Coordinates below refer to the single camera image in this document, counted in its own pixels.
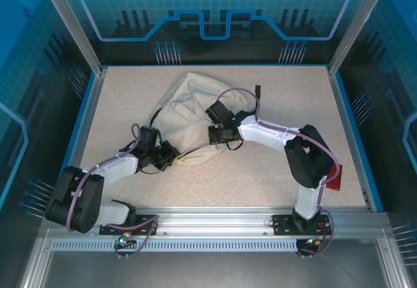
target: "black mounting plate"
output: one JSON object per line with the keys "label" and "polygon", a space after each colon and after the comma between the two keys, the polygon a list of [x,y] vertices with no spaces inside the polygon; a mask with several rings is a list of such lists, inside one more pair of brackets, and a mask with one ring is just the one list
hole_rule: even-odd
{"label": "black mounting plate", "polygon": [[315,223],[305,233],[301,233],[296,225],[291,214],[288,215],[273,215],[270,221],[270,226],[274,228],[275,236],[321,236],[323,230],[317,225],[318,223],[327,224],[325,228],[326,236],[332,234],[332,228],[328,216],[320,214],[317,216]]}
{"label": "black mounting plate", "polygon": [[[136,223],[135,225],[138,225],[140,223],[143,223],[144,221],[149,220],[150,218],[153,218],[155,214],[150,215],[136,215]],[[134,231],[132,231],[132,236],[147,236],[149,231],[151,230],[152,222],[149,222],[145,226],[142,226],[141,228],[138,228]],[[158,225],[155,226],[153,232],[151,233],[151,236],[156,235],[156,229],[158,228]],[[121,236],[126,231],[119,231],[118,229],[114,229],[108,226],[100,226],[99,234],[102,236]]]}

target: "speckled beige tabletop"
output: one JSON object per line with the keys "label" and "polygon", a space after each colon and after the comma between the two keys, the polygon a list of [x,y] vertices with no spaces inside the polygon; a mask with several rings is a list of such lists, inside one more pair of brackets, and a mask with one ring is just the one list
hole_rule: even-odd
{"label": "speckled beige tabletop", "polygon": [[[109,67],[81,164],[102,161],[129,143],[131,125],[148,125],[159,100],[187,72],[231,87],[261,85],[261,119],[314,125],[343,164],[341,190],[325,189],[322,204],[365,205],[324,66]],[[238,151],[224,151],[199,166],[125,177],[106,188],[104,198],[137,206],[284,206],[295,204],[297,187],[285,154],[245,142]]]}

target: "gray metal floor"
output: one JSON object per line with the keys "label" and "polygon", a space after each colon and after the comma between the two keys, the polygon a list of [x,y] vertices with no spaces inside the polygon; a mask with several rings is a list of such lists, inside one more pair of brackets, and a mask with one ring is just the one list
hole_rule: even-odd
{"label": "gray metal floor", "polygon": [[[370,240],[336,240],[326,252],[364,287],[389,287],[378,246]],[[335,263],[303,261],[295,253],[53,252],[43,288],[83,287],[360,287]]]}

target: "blue enclosure wall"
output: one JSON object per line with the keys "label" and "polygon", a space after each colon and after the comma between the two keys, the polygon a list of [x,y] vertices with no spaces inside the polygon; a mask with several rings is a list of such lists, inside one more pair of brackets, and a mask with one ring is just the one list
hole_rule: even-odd
{"label": "blue enclosure wall", "polygon": [[362,0],[69,0],[104,64],[328,63]]}
{"label": "blue enclosure wall", "polygon": [[379,0],[339,72],[392,224],[416,225],[417,0]]}
{"label": "blue enclosure wall", "polygon": [[0,286],[17,287],[49,194],[28,181],[57,180],[91,71],[50,0],[0,17]]}

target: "white cloth bag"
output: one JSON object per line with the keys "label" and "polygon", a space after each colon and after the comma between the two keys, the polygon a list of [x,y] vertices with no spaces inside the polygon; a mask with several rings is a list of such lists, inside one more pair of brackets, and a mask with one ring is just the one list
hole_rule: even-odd
{"label": "white cloth bag", "polygon": [[[225,145],[210,145],[208,127],[213,125],[205,110],[215,103],[219,94],[230,87],[203,75],[187,73],[162,98],[155,112],[160,112],[152,123],[163,140],[168,140],[180,154],[190,150],[177,161],[184,166],[203,163],[220,154]],[[249,111],[248,101],[238,91],[225,94],[222,103],[234,114]]]}

